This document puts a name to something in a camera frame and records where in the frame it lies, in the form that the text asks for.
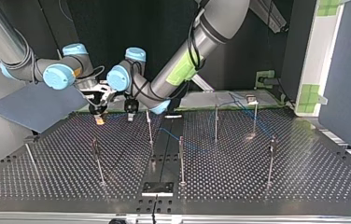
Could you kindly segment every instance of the wire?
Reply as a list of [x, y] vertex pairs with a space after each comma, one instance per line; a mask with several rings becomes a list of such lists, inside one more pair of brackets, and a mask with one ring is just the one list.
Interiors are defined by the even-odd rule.
[[59, 9], [60, 9], [60, 11], [63, 13], [63, 15], [64, 15], [69, 21], [74, 22], [74, 21], [73, 21], [71, 18], [69, 18], [69, 17], [65, 14], [65, 12], [63, 11], [62, 0], [59, 0]]
[[291, 98], [289, 98], [289, 96], [287, 95], [286, 91], [284, 90], [283, 85], [281, 84], [280, 78], [277, 78], [277, 82], [278, 82], [278, 85], [280, 86], [281, 91], [282, 91], [282, 92], [286, 95], [286, 97], [288, 98], [289, 103], [295, 108], [295, 105], [294, 105], [294, 103], [292, 103]]
[[[134, 79], [134, 76], [136, 75], [135, 71], [134, 71], [134, 66], [137, 64], [137, 68], [138, 68], [138, 73], [141, 74], [142, 73], [142, 68], [141, 68], [141, 63], [139, 62], [130, 62], [129, 60], [125, 60], [125, 62], [127, 62], [130, 66], [131, 66], [131, 77], [132, 77], [132, 86], [131, 86], [131, 96], [132, 97], [136, 97], [133, 96], [133, 88], [136, 88], [137, 89], [137, 92], [138, 94], [142, 94], [144, 95], [145, 97], [147, 97], [148, 99], [150, 100], [153, 100], [153, 101], [158, 101], [158, 102], [161, 102], [161, 101], [165, 101], [165, 100], [173, 100], [175, 99], [187, 86], [189, 87], [190, 86], [190, 83], [189, 82], [186, 82], [184, 83], [184, 86], [178, 91], [178, 93], [176, 93], [174, 96], [172, 97], [166, 97], [166, 98], [163, 98], [163, 97], [160, 97], [158, 94], [155, 93], [155, 91], [152, 90], [152, 86], [151, 86], [151, 83], [144, 83], [141, 87], [137, 86], [137, 84], [135, 83], [135, 79]], [[146, 93], [143, 92], [143, 89], [144, 87], [148, 85], [149, 87], [149, 90], [151, 91], [151, 93], [155, 96], [155, 97], [152, 97]]]
[[[204, 61], [203, 62], [201, 61], [199, 48], [196, 45], [196, 38], [195, 38], [195, 22], [201, 10], [202, 10], [202, 7], [199, 7], [197, 12], [195, 13], [193, 21], [190, 23], [190, 28], [188, 31], [188, 39], [187, 39], [188, 53], [190, 55], [190, 60], [195, 66], [195, 71], [199, 71], [204, 67]], [[194, 50], [194, 53], [196, 54], [196, 59], [193, 56], [192, 48]]]

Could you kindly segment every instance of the blue cable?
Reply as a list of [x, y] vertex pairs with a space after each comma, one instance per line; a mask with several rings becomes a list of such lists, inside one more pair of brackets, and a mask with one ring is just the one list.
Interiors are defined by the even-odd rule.
[[[236, 97], [233, 95], [233, 94], [230, 94], [229, 95], [231, 96], [231, 98], [234, 100], [234, 103], [236, 105], [238, 105], [239, 107], [242, 108], [242, 110], [244, 110], [248, 115], [249, 117], [251, 117], [252, 119], [254, 119], [254, 114], [251, 112], [251, 111], [248, 111], [243, 105], [242, 103], [240, 103], [239, 101], [236, 100]], [[267, 128], [266, 126], [261, 123], [260, 119], [256, 118], [257, 119], [257, 125], [260, 127], [260, 129], [266, 134], [267, 137], [269, 138], [272, 138], [272, 134], [270, 134], [268, 131], [267, 131]]]
[[[170, 133], [167, 129], [165, 129], [165, 128], [160, 128], [159, 130], [165, 131], [165, 132], [168, 133], [171, 137], [173, 137], [175, 140], [179, 141], [179, 137], [177, 137], [177, 136], [175, 136], [174, 134]], [[187, 145], [187, 146], [189, 146], [189, 147], [192, 147], [192, 148], [194, 148], [194, 149], [200, 149], [200, 150], [203, 151], [203, 152], [207, 151], [206, 149], [199, 148], [199, 147], [193, 145], [192, 143], [187, 142], [185, 139], [184, 139], [184, 143], [185, 143], [185, 145]]]

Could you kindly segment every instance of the black cable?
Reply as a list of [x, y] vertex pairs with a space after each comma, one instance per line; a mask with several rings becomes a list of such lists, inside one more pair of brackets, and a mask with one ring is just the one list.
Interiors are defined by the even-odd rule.
[[59, 0], [59, 9], [60, 9], [60, 11], [63, 13], [63, 15], [69, 20], [69, 21], [71, 21], [71, 22], [74, 22], [71, 18], [69, 18], [66, 14], [65, 14], [65, 12], [63, 11], [63, 7], [62, 7], [62, 2], [61, 2], [62, 0]]
[[147, 94], [145, 94], [143, 92], [143, 89], [144, 87], [147, 85], [147, 81], [141, 86], [137, 86], [137, 84], [135, 83], [135, 80], [134, 80], [134, 76], [135, 76], [135, 72], [134, 72], [134, 66], [137, 65], [137, 68], [138, 68], [138, 73], [141, 74], [142, 73], [142, 68], [141, 68], [141, 63], [139, 62], [130, 62], [129, 60], [125, 60], [125, 62], [127, 62], [130, 66], [131, 66], [131, 69], [130, 69], [130, 72], [131, 72], [131, 77], [132, 77], [132, 86], [131, 86], [131, 97], [134, 98], [136, 97], [137, 95], [133, 96], [133, 87], [135, 87], [137, 89], [137, 92], [138, 94], [142, 94], [144, 95], [145, 97], [147, 97], [148, 99], [150, 100], [153, 100], [153, 101], [165, 101], [165, 100], [173, 100], [175, 99], [179, 94], [181, 94], [181, 92], [187, 87], [190, 85], [189, 82], [185, 82], [184, 83], [184, 86], [178, 91], [178, 93], [176, 93], [174, 96], [172, 97], [166, 97], [166, 98], [162, 98], [160, 97], [159, 95], [157, 95], [153, 90], [152, 90], [152, 87], [151, 87], [151, 83], [148, 84], [148, 87], [150, 89], [150, 91], [152, 92], [152, 94], [156, 97], [152, 97], [152, 96], [149, 96]]
[[289, 103], [295, 108], [294, 103], [292, 103], [291, 99], [288, 97], [288, 95], [286, 94], [286, 92], [284, 91], [283, 85], [281, 84], [280, 78], [277, 77], [277, 82], [278, 82], [278, 86], [280, 87], [281, 91], [286, 95], [286, 97], [289, 100]]
[[[187, 39], [188, 53], [190, 55], [190, 60], [192, 61], [193, 65], [195, 66], [195, 71], [199, 71], [204, 67], [204, 61], [203, 62], [201, 61], [199, 48], [196, 45], [195, 26], [194, 26], [196, 18], [199, 16], [199, 13], [201, 12], [201, 10], [202, 10], [202, 8], [199, 7], [197, 12], [195, 13], [193, 21], [190, 23], [190, 28], [188, 31], [188, 39]], [[196, 59], [193, 56], [192, 48], [193, 48], [193, 51], [196, 55]]]
[[44, 8], [42, 7], [42, 4], [41, 4], [41, 1], [40, 1], [40, 0], [38, 0], [38, 4], [39, 4], [40, 10], [41, 10], [41, 12], [42, 12], [42, 15], [44, 16], [45, 22], [47, 23], [47, 26], [48, 26], [48, 28], [49, 28], [49, 32], [50, 32], [50, 35], [51, 35], [52, 38], [53, 38], [54, 44], [56, 45], [56, 48], [57, 48], [58, 50], [60, 50], [59, 43], [58, 43], [57, 40], [56, 40], [56, 37], [55, 37], [55, 35], [54, 35], [54, 33], [53, 33], [53, 30], [52, 30], [52, 28], [51, 28], [51, 26], [50, 26], [50, 24], [49, 24], [47, 14], [45, 13], [45, 10], [44, 10]]

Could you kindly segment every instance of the metal bracket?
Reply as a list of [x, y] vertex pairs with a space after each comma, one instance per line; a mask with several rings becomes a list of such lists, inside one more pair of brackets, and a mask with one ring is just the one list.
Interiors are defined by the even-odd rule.
[[173, 197], [173, 182], [146, 182], [143, 187], [143, 197]]
[[276, 34], [281, 32], [281, 29], [287, 25], [287, 22], [272, 1], [254, 0], [250, 2], [249, 8], [266, 24], [268, 22], [270, 4], [272, 4], [269, 27]]
[[318, 95], [318, 103], [321, 105], [326, 105], [328, 103], [328, 99], [322, 95]]
[[196, 74], [195, 76], [193, 76], [192, 81], [198, 85], [198, 87], [200, 87], [203, 91], [208, 91], [208, 92], [212, 92], [214, 91], [214, 88], [212, 88], [206, 81], [204, 81], [204, 79], [201, 78], [201, 76], [199, 76], [198, 74]]

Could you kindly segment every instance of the black wall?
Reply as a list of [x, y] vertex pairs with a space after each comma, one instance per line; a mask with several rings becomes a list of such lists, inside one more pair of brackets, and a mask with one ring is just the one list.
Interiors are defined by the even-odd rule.
[[[64, 13], [69, 13], [65, 0]], [[58, 0], [0, 0], [9, 22], [40, 58], [58, 59], [57, 49], [78, 42], [74, 24], [60, 11]]]
[[294, 1], [281, 74], [284, 90], [293, 100], [296, 100], [298, 95], [315, 10], [316, 0]]

